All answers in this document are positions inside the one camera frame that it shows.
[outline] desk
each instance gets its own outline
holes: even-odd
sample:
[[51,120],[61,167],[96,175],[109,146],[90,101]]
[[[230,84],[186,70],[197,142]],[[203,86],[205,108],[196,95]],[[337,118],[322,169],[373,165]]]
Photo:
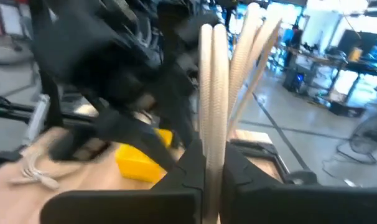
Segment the desk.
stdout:
[[[329,58],[320,57],[320,56],[315,55],[315,54],[310,53],[310,52],[306,52],[306,51],[298,50],[298,49],[293,49],[292,47],[281,46],[281,49],[285,50],[285,51],[289,51],[290,53],[293,54],[294,57],[291,59],[289,68],[291,68],[291,70],[294,71],[294,74],[292,74],[292,75],[294,75],[295,77],[296,77],[297,72],[306,74],[306,76],[304,78],[304,82],[305,82],[307,87],[315,87],[315,88],[318,88],[318,89],[324,88],[324,87],[321,87],[321,86],[313,86],[313,80],[319,72],[318,69],[319,69],[320,65],[328,66],[328,67],[331,67],[331,68],[336,68],[338,70],[337,74],[332,79],[331,85],[328,88],[325,88],[328,91],[327,96],[329,96],[331,94],[331,92],[332,92],[332,90],[335,86],[335,83],[338,80],[340,71],[345,67],[345,65],[347,63],[344,58],[338,58],[338,57],[334,58],[333,56],[329,56]],[[303,65],[301,63],[297,63],[297,56],[302,56],[302,57],[305,57],[307,60],[311,60],[312,63],[310,65],[310,67]]]
[[350,87],[345,99],[343,100],[344,103],[348,103],[353,92],[356,89],[358,82],[361,79],[360,75],[361,74],[367,74],[367,75],[377,76],[377,68],[372,66],[372,64],[370,64],[367,61],[360,61],[360,62],[350,62],[345,67],[345,70],[349,70],[349,71],[357,73],[356,80],[351,84],[351,87]]
[[[59,138],[66,130],[52,128],[43,134],[32,146],[24,149],[21,154],[28,155],[38,148],[49,147],[54,139]],[[254,133],[237,130],[233,138],[250,141],[271,143],[266,133]],[[20,177],[22,161],[10,163],[0,167],[0,224],[38,224],[39,213],[47,200],[61,192],[69,190],[142,190],[150,189],[154,184],[121,177],[118,166],[114,160],[114,151],[118,143],[113,143],[108,152],[98,161],[83,165],[71,176],[59,180],[60,189],[51,191],[40,184],[11,186],[8,180]],[[271,161],[249,158],[250,161],[263,171],[280,179],[278,172]],[[62,165],[43,158],[38,162],[40,170],[52,170],[56,167],[77,166],[74,162],[65,162]]]

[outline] white cord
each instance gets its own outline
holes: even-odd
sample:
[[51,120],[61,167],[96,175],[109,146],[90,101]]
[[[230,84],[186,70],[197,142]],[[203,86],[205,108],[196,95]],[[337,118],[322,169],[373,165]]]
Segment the white cord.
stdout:
[[[212,26],[205,24],[201,27],[200,33],[200,106],[198,110],[200,137],[208,139],[209,133],[206,127],[209,126],[209,99],[211,87],[211,56],[212,56]],[[203,153],[206,155],[208,146],[202,142]]]
[[205,216],[204,223],[216,223],[219,214],[221,178],[225,163],[225,147],[228,114],[228,82],[229,60],[227,32],[223,24],[213,29],[212,42],[212,78],[210,108],[213,113],[209,116],[209,136],[205,144],[209,146],[206,152],[207,168],[205,176]]
[[248,63],[245,68],[244,74],[249,74],[252,70],[254,62],[259,58],[260,53],[263,49],[263,55],[259,61],[259,65],[256,68],[255,74],[251,83],[249,84],[248,89],[245,92],[245,95],[241,102],[239,103],[234,118],[229,120],[228,124],[228,137],[233,134],[235,126],[237,125],[238,120],[241,118],[241,115],[245,109],[246,103],[252,98],[252,93],[256,88],[260,78],[263,75],[264,69],[269,59],[270,51],[277,40],[279,28],[281,25],[281,17],[275,16],[266,20],[263,26],[260,28],[258,35],[252,46],[252,51],[249,56]]
[[11,179],[9,183],[13,185],[22,185],[40,182],[51,190],[57,190],[60,187],[60,184],[56,181],[56,179],[73,174],[82,167],[82,165],[77,165],[75,167],[70,167],[67,170],[56,170],[53,173],[38,170],[35,165],[41,157],[46,155],[46,152],[46,150],[39,149],[34,151],[32,154],[25,156],[23,158],[21,168],[23,177]]
[[[268,43],[260,61],[259,71],[254,77],[254,80],[259,80],[259,74],[264,70],[270,49],[275,41],[274,35],[277,34],[281,21],[281,17],[277,16],[278,19],[265,22],[261,31],[257,34],[259,19],[256,19],[256,16],[258,16],[258,11],[259,6],[257,4],[252,3],[248,6],[243,32],[235,49],[230,69],[225,27],[221,24],[215,26],[212,37],[209,25],[204,25],[201,29],[199,125],[204,154],[207,158],[204,223],[214,224],[218,220],[227,121],[238,91],[251,70],[253,62],[259,57],[264,45]],[[254,84],[251,83],[251,86],[254,88],[257,81],[253,82]]]
[[248,6],[248,11],[245,15],[243,30],[240,34],[240,39],[236,44],[230,65],[230,80],[229,80],[229,94],[228,94],[228,116],[231,116],[236,96],[243,86],[244,80],[247,76],[245,73],[246,64],[248,63],[248,56],[251,51],[251,46],[256,34],[256,23],[259,17],[259,5],[251,3]]

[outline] black cable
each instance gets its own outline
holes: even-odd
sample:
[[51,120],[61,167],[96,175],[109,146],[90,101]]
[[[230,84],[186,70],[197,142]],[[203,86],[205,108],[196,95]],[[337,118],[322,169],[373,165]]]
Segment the black cable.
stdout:
[[3,97],[1,95],[0,95],[0,104],[6,105],[7,113],[13,112],[12,103],[8,99],[6,99],[5,97]]
[[[352,135],[351,138],[350,138],[349,140],[343,140],[341,143],[337,144],[337,146],[335,147],[335,153],[334,153],[329,159],[324,159],[324,160],[321,161],[323,172],[325,172],[327,175],[329,175],[330,177],[332,177],[332,178],[334,178],[334,179],[341,180],[342,182],[345,182],[345,180],[347,180],[347,179],[340,178],[340,177],[337,177],[336,175],[331,174],[329,171],[326,170],[326,168],[325,168],[325,163],[336,161],[336,162],[341,162],[341,163],[361,164],[361,165],[369,165],[369,166],[375,166],[375,165],[377,165],[377,164],[369,164],[369,163],[367,163],[367,162],[363,162],[363,161],[360,161],[360,160],[356,160],[356,159],[354,159],[354,158],[352,158],[352,157],[349,157],[349,156],[346,156],[345,154],[342,154],[342,153],[339,151],[339,147],[343,146],[344,144],[349,144],[350,142],[353,141],[353,136],[354,136],[354,135]],[[339,159],[336,158],[336,156],[341,156],[342,158],[346,158],[346,159],[348,159],[348,160],[344,160],[344,161],[343,161],[343,160],[339,160]]]
[[158,29],[158,54],[159,54],[159,60],[161,61],[161,64],[164,63],[164,36],[162,35],[161,31]]

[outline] workbench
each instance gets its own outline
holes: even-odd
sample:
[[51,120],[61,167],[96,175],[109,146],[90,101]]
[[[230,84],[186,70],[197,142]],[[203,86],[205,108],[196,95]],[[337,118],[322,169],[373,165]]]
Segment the workbench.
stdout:
[[[38,140],[21,151],[23,156],[40,148],[49,148],[51,143],[67,131],[62,128],[52,128]],[[236,130],[232,138],[271,144],[266,133]],[[0,167],[0,224],[38,224],[39,214],[43,205],[53,196],[69,190],[143,190],[150,189],[155,183],[126,179],[121,176],[115,162],[114,152],[119,143],[112,143],[107,152],[93,162],[81,165],[77,162],[56,163],[45,157],[38,161],[38,169],[65,169],[72,166],[82,168],[59,180],[60,188],[49,190],[38,183],[26,185],[11,185],[10,179],[21,177],[22,160],[16,163],[4,164]],[[176,158],[182,150],[171,149]],[[274,163],[264,159],[248,158],[253,164],[270,176],[280,180]]]

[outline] white cable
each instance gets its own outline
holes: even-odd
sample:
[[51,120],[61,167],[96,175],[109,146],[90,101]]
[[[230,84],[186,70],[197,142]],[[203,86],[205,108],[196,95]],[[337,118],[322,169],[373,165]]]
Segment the white cable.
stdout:
[[[209,99],[211,86],[211,56],[212,56],[212,26],[205,24],[201,27],[200,33],[200,106],[198,110],[199,130],[201,139],[207,139],[209,131]],[[208,150],[205,141],[202,141],[204,155]]]
[[[260,61],[257,74],[251,86],[256,85],[257,80],[267,62],[268,54],[274,43],[274,35],[277,34],[280,19],[272,19],[265,22],[262,30],[256,33],[259,20],[256,19],[259,6],[250,4],[243,27],[243,32],[238,41],[236,52],[229,69],[227,36],[224,26],[215,26],[213,38],[209,38],[209,26],[203,26],[200,47],[200,134],[207,158],[205,173],[204,193],[204,223],[216,223],[220,204],[221,181],[223,165],[225,161],[225,146],[227,137],[227,121],[237,94],[243,82],[253,66],[253,62],[259,57],[264,45],[264,55]],[[211,58],[211,69],[208,60]]]
[[259,5],[251,3],[248,6],[248,11],[245,15],[243,30],[240,34],[240,39],[236,44],[230,65],[230,81],[228,94],[228,116],[231,116],[231,111],[236,101],[236,96],[243,86],[244,80],[247,76],[245,74],[248,56],[253,44],[256,34],[256,23],[259,17]]
[[218,24],[213,29],[212,78],[210,108],[209,142],[205,176],[205,216],[204,223],[216,223],[219,214],[221,178],[225,163],[225,147],[228,114],[229,60],[226,28]]
[[45,150],[39,149],[32,154],[25,156],[21,168],[21,173],[24,177],[11,179],[9,183],[13,185],[21,185],[40,182],[51,190],[57,190],[60,187],[60,184],[56,179],[70,175],[81,168],[81,166],[75,166],[67,170],[55,170],[52,173],[38,170],[35,165],[41,157],[45,156],[45,154]]
[[235,126],[238,120],[241,118],[241,114],[245,109],[246,103],[249,99],[252,98],[252,93],[255,90],[256,85],[258,84],[259,79],[261,78],[266,64],[268,62],[270,51],[277,40],[279,28],[281,25],[281,16],[274,16],[266,20],[263,26],[260,28],[256,39],[254,40],[252,50],[249,56],[248,63],[246,65],[244,74],[248,75],[253,68],[254,62],[259,58],[260,53],[263,49],[263,55],[259,61],[259,65],[256,68],[254,77],[249,84],[248,89],[245,92],[243,99],[237,107],[234,118],[229,120],[228,124],[228,137],[233,134]]

